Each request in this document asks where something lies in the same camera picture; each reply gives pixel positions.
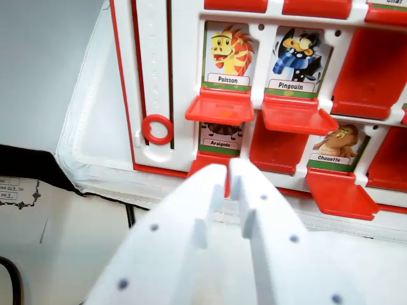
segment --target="cartoon spider character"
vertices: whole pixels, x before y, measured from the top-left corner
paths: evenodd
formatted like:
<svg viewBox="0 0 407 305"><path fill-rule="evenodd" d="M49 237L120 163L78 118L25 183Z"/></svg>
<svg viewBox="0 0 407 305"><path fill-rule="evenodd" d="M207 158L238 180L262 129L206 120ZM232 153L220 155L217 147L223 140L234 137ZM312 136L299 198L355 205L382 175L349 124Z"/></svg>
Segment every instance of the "cartoon spider character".
<svg viewBox="0 0 407 305"><path fill-rule="evenodd" d="M229 135L231 140L236 140L236 138L233 136L235 133L237 133L238 137L243 136L242 135L242 125L240 126L233 126L233 125L224 125L224 124L215 124L215 123L203 123L202 128L209 128L209 130L212 132L209 135L212 137L214 133L218 135Z"/></svg>
<svg viewBox="0 0 407 305"><path fill-rule="evenodd" d="M291 81L303 82L305 78L315 81L315 72L321 69L321 56L315 52L321 45L318 33L302 33L300 40L293 39L295 29L291 29L282 39L279 48L279 59L273 72L282 74L289 70Z"/></svg>

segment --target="red border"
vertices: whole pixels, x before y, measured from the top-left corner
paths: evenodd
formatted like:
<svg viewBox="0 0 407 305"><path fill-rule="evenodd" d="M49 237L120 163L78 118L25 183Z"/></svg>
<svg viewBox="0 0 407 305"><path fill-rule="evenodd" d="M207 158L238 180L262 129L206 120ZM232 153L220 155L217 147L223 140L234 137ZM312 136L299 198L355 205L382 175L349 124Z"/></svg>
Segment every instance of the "red border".
<svg viewBox="0 0 407 305"><path fill-rule="evenodd" d="M125 86L125 77L124 77L124 73L123 73L123 66L121 64L121 52L120 52L119 34L117 31L116 9L114 8L114 0L111 0L110 4L111 4L110 7L111 7L111 13L112 13L112 20L113 20L114 40L116 41L116 51L117 51L117 58L118 58L119 70L120 70L121 89L123 90L123 99L125 101L125 106L126 106L125 108L126 108L126 117L127 117L127 126L128 126L128 136L130 137L130 147L132 149L132 160L133 160L133 164L135 164L132 127L130 124L130 116L128 115L127 93L126 93L126 86Z"/></svg>

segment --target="red ring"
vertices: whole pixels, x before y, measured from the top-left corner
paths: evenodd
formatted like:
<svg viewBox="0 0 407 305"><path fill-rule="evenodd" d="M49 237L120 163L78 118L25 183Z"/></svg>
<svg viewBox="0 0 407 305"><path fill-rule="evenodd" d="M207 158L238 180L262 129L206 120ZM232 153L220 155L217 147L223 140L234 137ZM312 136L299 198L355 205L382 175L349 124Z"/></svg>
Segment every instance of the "red ring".
<svg viewBox="0 0 407 305"><path fill-rule="evenodd" d="M164 125L167 129L167 135L164 138L157 138L151 134L151 126L150 123L158 122ZM144 135L144 138L149 140L151 143L156 145L165 145L171 142L172 138L174 138L174 129L172 123L169 119L161 114L150 114L146 116L141 124L141 131Z"/></svg>

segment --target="screw hole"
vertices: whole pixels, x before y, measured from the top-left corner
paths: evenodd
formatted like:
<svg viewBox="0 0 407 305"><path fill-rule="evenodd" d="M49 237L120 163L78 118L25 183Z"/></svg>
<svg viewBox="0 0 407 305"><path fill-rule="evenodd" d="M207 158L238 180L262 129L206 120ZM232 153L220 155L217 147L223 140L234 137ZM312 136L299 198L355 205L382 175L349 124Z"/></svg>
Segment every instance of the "screw hole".
<svg viewBox="0 0 407 305"><path fill-rule="evenodd" d="M151 226L150 226L150 230L152 230L152 232L154 232L154 231L157 231L158 230L158 224L152 224Z"/></svg>
<svg viewBox="0 0 407 305"><path fill-rule="evenodd" d="M117 284L117 287L119 290L125 290L127 288L127 286L128 286L128 280L125 278L122 278Z"/></svg>
<svg viewBox="0 0 407 305"><path fill-rule="evenodd" d="M295 234L290 236L290 240L291 240L293 243L299 243L299 242L300 242L300 239L299 239L298 236L296 236Z"/></svg>
<svg viewBox="0 0 407 305"><path fill-rule="evenodd" d="M334 294L332 296L332 302L334 302L335 304L342 304L342 298L340 295L338 294Z"/></svg>

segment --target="red plastic flap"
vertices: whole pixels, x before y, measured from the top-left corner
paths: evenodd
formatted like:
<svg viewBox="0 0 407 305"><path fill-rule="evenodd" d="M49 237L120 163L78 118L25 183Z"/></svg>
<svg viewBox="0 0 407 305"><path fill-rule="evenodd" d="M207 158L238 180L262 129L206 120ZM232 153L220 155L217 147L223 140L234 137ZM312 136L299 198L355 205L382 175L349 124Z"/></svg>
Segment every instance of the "red plastic flap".
<svg viewBox="0 0 407 305"><path fill-rule="evenodd" d="M352 0L285 0L284 15L347 19Z"/></svg>
<svg viewBox="0 0 407 305"><path fill-rule="evenodd" d="M406 53L403 32L357 30L336 82L331 113L388 118L407 81Z"/></svg>
<svg viewBox="0 0 407 305"><path fill-rule="evenodd" d="M339 126L325 110L318 110L317 98L265 94L261 112L266 128L280 132L327 135Z"/></svg>
<svg viewBox="0 0 407 305"><path fill-rule="evenodd" d="M407 192L407 128L389 130L368 172L367 186Z"/></svg>
<svg viewBox="0 0 407 305"><path fill-rule="evenodd" d="M368 14L364 21L373 22L375 24L398 25L400 27L407 26L407 11L397 10L397 7L382 8L382 6L369 4Z"/></svg>
<svg viewBox="0 0 407 305"><path fill-rule="evenodd" d="M192 121L240 125L254 119L250 92L201 88L185 118Z"/></svg>
<svg viewBox="0 0 407 305"><path fill-rule="evenodd" d="M194 162L192 162L191 170L186 176L189 178L191 175L199 171L201 168L204 168L210 164L222 164L228 167L228 175L226 177L226 189L224 192L224 196L228 197L230 194L230 179L229 179L229 162L233 156L224 155L224 154L215 154L213 152L204 152L198 151L197 158Z"/></svg>
<svg viewBox="0 0 407 305"><path fill-rule="evenodd" d="M205 9L265 13L267 9L267 2L268 0L205 0Z"/></svg>
<svg viewBox="0 0 407 305"><path fill-rule="evenodd" d="M267 130L260 112L250 148L250 161L260 170L293 175L308 137L300 133Z"/></svg>
<svg viewBox="0 0 407 305"><path fill-rule="evenodd" d="M355 185L353 173L308 168L306 180L322 213L373 220L379 212L363 187Z"/></svg>

